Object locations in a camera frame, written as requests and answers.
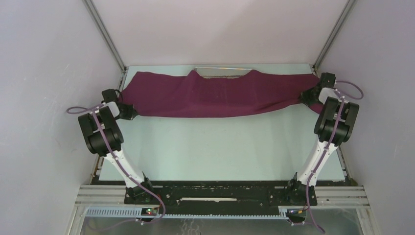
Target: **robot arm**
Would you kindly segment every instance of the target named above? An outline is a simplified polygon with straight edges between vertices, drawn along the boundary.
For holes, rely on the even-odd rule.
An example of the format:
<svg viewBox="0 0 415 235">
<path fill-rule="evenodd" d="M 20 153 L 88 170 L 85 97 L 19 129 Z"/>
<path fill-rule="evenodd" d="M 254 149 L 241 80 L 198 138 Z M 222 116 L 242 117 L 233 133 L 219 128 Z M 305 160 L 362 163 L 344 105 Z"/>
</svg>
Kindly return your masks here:
<svg viewBox="0 0 415 235">
<path fill-rule="evenodd" d="M 324 107 L 314 128 L 316 142 L 302 169 L 295 173 L 286 190 L 287 199 L 293 205 L 305 204 L 307 188 L 309 195 L 314 195 L 314 186 L 321 169 L 339 145 L 350 138 L 359 111 L 359 105 L 343 98 L 344 104 L 340 110 L 342 101 L 334 89 L 322 88 L 320 91 L 319 100 L 324 103 Z"/>
<path fill-rule="evenodd" d="M 117 169 L 125 181 L 129 198 L 138 204 L 148 203 L 152 196 L 146 193 L 138 184 L 150 191 L 153 191 L 152 185 L 149 179 L 132 163 L 122 149 L 121 144 L 124 142 L 124 139 L 116 123 L 116 118 L 134 118 L 136 115 L 131 116 L 131 114 L 134 114 L 135 111 L 130 110 L 132 106 L 129 107 L 121 104 L 123 107 L 121 110 L 119 106 L 120 104 L 117 101 L 104 103 L 103 106 L 96 110 L 79 116 L 78 122 L 89 151 L 104 157 Z M 105 140 L 102 138 L 101 131 L 105 135 Z"/>
</svg>

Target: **aluminum frame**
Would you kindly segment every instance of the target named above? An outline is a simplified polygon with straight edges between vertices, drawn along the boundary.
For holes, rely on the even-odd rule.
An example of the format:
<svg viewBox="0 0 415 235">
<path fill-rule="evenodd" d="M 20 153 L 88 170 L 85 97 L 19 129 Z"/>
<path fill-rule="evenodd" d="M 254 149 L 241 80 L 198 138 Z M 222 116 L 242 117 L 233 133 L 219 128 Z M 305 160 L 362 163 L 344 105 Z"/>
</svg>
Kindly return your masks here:
<svg viewBox="0 0 415 235">
<path fill-rule="evenodd" d="M 114 42 L 112 41 L 110 34 L 108 33 L 108 30 L 106 29 L 101 17 L 99 16 L 98 10 L 96 9 L 93 0 L 82 0 L 85 4 L 85 7 L 87 8 L 88 12 L 90 13 L 92 20 L 94 21 L 96 27 L 99 30 L 99 33 L 101 34 L 102 38 L 105 41 L 105 44 L 107 44 L 108 48 L 110 49 L 111 53 L 113 54 L 113 57 L 115 58 L 119 68 L 121 69 L 121 72 L 124 73 L 126 68 L 125 64 L 121 59 L 121 56 L 119 55 L 119 52 L 117 51 Z"/>
<path fill-rule="evenodd" d="M 378 235 L 369 201 L 363 187 L 315 187 L 318 205 L 313 209 L 356 209 L 363 235 Z M 141 208 L 158 205 L 125 205 L 125 186 L 82 185 L 75 200 L 66 235 L 79 235 L 86 217 L 135 217 L 124 211 L 136 211 Z M 280 215 L 275 216 L 196 216 L 166 214 L 167 218 L 218 218 L 218 219 L 287 219 L 285 213 L 290 209 L 302 207 L 280 206 Z"/>
<path fill-rule="evenodd" d="M 330 50 L 331 46 L 334 43 L 334 40 L 336 39 L 337 35 L 339 34 L 340 30 L 342 29 L 342 26 L 347 20 L 347 17 L 350 15 L 353 7 L 355 6 L 357 0 L 348 0 L 345 7 L 343 8 L 342 13 L 340 14 L 338 20 L 336 21 L 336 24 L 333 27 L 333 30 L 331 31 L 330 35 L 327 38 L 327 41 L 325 42 L 322 50 L 320 51 L 320 54 L 318 55 L 316 62 L 313 65 L 313 68 L 315 71 L 318 71 L 320 66 L 323 63 L 323 60 L 327 56 L 328 51 Z"/>
</svg>

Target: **maroon cloth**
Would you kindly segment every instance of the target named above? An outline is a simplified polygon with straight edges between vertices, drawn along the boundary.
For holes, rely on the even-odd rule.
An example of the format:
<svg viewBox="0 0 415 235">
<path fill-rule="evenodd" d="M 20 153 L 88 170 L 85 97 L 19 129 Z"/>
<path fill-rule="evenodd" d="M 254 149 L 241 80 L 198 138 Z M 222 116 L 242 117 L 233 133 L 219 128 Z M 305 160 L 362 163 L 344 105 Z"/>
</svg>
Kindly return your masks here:
<svg viewBox="0 0 415 235">
<path fill-rule="evenodd" d="M 274 75 L 253 70 L 239 78 L 205 79 L 197 72 L 175 77 L 137 72 L 122 102 L 141 116 L 225 118 L 261 114 L 298 104 L 319 82 L 312 74 Z M 320 112 L 321 106 L 313 108 Z"/>
</svg>

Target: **lavender wall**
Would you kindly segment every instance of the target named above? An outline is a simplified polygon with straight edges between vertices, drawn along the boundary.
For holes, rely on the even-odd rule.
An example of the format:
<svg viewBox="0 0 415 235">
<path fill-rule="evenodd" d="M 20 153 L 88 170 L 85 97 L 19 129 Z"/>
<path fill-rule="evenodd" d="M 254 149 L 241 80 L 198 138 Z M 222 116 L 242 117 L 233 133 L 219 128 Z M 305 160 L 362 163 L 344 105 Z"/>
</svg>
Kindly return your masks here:
<svg viewBox="0 0 415 235">
<path fill-rule="evenodd" d="M 1 234 L 65 232 L 94 161 L 65 109 L 119 77 L 81 0 L 0 1 Z"/>
<path fill-rule="evenodd" d="M 95 0 L 127 65 L 313 63 L 347 0 Z"/>
<path fill-rule="evenodd" d="M 344 149 L 385 235 L 413 234 L 414 12 L 413 0 L 359 1 L 322 66 L 366 94 Z"/>
</svg>

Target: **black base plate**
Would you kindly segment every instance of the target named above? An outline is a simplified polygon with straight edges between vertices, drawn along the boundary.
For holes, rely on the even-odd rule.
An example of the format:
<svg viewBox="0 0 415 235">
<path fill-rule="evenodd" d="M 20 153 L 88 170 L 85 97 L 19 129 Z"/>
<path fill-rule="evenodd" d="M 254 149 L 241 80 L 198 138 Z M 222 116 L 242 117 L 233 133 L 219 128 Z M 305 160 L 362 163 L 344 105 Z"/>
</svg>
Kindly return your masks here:
<svg viewBox="0 0 415 235">
<path fill-rule="evenodd" d="M 278 206 L 290 206 L 281 181 L 257 182 L 153 182 L 169 214 L 279 215 Z M 234 198 L 235 201 L 182 201 L 182 198 Z M 125 197 L 125 204 L 141 204 Z M 158 204 L 153 199 L 149 204 Z M 310 201 L 317 205 L 314 197 Z"/>
</svg>

